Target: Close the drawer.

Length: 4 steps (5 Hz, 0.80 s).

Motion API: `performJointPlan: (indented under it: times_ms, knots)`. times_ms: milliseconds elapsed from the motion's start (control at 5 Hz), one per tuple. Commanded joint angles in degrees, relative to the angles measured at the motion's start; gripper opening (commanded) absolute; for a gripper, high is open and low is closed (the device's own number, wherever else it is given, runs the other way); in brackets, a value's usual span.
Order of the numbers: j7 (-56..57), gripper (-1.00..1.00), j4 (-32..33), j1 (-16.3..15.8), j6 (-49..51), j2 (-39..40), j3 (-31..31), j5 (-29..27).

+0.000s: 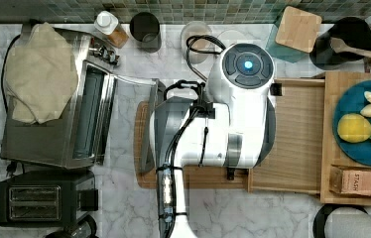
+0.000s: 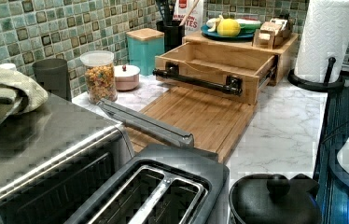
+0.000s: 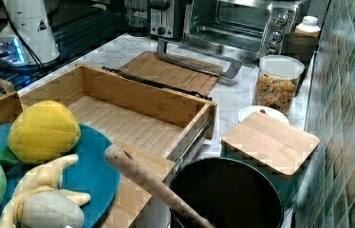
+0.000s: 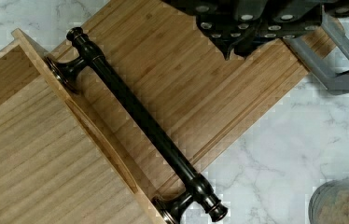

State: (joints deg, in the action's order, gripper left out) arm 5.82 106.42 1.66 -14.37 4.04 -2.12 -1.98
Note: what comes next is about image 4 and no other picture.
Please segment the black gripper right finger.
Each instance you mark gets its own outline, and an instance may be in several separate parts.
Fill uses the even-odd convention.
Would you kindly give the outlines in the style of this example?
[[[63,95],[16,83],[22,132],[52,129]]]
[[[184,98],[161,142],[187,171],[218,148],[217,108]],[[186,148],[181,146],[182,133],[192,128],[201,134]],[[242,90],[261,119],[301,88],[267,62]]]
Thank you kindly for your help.
[[[248,23],[242,29],[241,40],[235,44],[234,53],[241,57],[248,57],[259,46],[276,38],[291,39],[301,37],[316,30],[322,23],[322,16],[309,13],[296,21],[276,22],[271,19],[259,19]]]

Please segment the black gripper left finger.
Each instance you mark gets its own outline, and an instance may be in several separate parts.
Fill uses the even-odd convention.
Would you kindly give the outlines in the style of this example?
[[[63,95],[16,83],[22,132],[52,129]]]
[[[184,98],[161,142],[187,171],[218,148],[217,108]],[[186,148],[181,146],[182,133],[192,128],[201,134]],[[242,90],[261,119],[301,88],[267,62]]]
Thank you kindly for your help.
[[[230,58],[232,52],[247,57],[257,48],[257,16],[251,13],[201,14],[196,16],[196,24],[225,60]]]

